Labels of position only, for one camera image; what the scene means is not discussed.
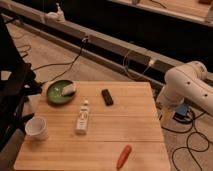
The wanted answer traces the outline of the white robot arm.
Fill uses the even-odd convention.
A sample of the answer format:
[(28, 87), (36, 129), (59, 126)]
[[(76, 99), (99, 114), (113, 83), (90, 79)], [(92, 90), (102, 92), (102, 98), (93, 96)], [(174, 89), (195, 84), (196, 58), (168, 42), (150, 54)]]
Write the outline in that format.
[(213, 87), (204, 82), (206, 76), (207, 68), (199, 61), (169, 69), (164, 76), (165, 85), (157, 102), (163, 107), (175, 109), (187, 98), (213, 115)]

